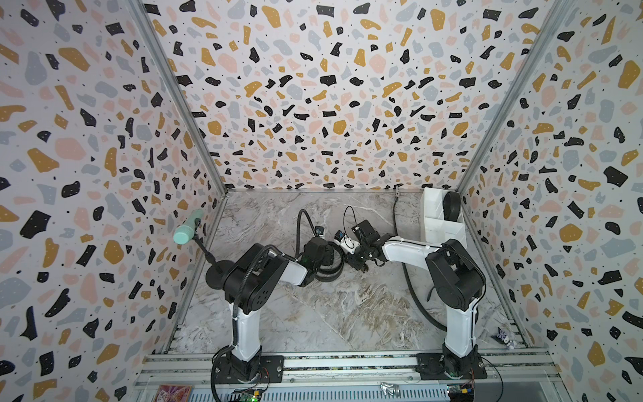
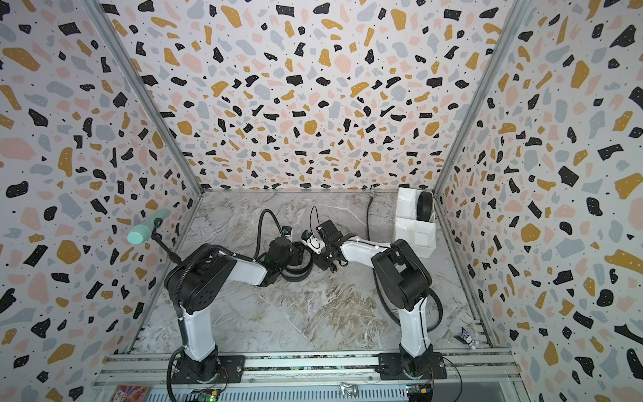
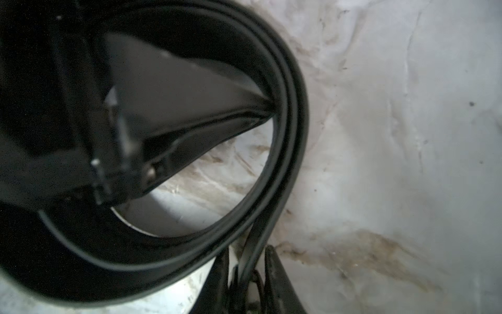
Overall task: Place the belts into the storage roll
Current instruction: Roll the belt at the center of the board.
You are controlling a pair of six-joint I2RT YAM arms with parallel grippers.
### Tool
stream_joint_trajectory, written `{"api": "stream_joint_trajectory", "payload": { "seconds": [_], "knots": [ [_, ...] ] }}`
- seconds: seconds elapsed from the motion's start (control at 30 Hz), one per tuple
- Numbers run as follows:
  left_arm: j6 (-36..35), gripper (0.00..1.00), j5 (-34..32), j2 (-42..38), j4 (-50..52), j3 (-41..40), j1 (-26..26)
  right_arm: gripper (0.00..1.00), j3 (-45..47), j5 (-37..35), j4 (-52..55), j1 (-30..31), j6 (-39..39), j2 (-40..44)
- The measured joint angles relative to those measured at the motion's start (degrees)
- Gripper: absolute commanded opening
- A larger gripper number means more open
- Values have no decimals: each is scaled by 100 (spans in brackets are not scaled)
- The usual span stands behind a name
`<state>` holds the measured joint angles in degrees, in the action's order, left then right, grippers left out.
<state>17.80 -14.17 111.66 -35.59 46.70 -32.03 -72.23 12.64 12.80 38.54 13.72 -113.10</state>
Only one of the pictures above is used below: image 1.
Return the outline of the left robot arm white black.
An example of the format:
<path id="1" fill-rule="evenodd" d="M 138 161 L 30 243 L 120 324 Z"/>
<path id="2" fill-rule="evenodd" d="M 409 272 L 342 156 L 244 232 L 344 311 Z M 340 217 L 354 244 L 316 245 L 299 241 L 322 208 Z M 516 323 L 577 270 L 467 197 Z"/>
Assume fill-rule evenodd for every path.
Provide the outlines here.
<path id="1" fill-rule="evenodd" d="M 343 249 L 323 239 L 321 227 L 312 225 L 311 229 L 313 237 L 297 256 L 259 243 L 237 261 L 218 261 L 211 253 L 206 254 L 206 283 L 224 292 L 231 313 L 230 345 L 213 357 L 218 378 L 226 374 L 239 382 L 251 382 L 265 372 L 259 337 L 261 309 L 279 283 L 306 287 L 313 281 L 335 281 L 343 273 Z"/>

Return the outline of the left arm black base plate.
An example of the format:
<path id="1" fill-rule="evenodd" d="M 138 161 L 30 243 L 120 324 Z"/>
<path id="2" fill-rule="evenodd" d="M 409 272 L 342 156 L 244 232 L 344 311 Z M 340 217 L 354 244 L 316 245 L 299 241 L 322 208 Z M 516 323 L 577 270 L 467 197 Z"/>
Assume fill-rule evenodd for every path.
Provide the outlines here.
<path id="1" fill-rule="evenodd" d="M 212 359 L 210 380 L 216 385 L 279 384 L 283 378 L 284 357 L 263 356 L 261 353 L 250 361 L 240 360 L 232 353 Z"/>

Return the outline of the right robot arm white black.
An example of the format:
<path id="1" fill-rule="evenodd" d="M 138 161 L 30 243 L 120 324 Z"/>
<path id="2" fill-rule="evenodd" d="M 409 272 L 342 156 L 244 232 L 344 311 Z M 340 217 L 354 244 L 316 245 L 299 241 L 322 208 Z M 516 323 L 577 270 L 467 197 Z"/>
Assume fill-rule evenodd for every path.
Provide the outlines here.
<path id="1" fill-rule="evenodd" d="M 446 306 L 441 367 L 448 378 L 471 375 L 481 361 L 475 326 L 487 280 L 462 243 L 449 239 L 433 246 L 392 234 L 382 236 L 366 220 L 354 226 L 353 233 L 355 240 L 338 231 L 333 241 L 343 248 L 346 263 L 354 269 L 366 271 L 367 261 L 380 261 L 416 266 L 430 273 L 434 292 Z"/>

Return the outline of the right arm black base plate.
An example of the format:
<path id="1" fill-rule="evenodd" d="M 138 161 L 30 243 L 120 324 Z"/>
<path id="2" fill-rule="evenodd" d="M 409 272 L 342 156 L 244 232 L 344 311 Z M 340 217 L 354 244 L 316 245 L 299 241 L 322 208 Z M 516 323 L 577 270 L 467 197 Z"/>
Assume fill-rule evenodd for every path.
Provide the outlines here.
<path id="1" fill-rule="evenodd" d="M 487 371 L 479 353 L 464 358 L 451 352 L 419 353 L 415 371 L 422 380 L 485 380 Z"/>

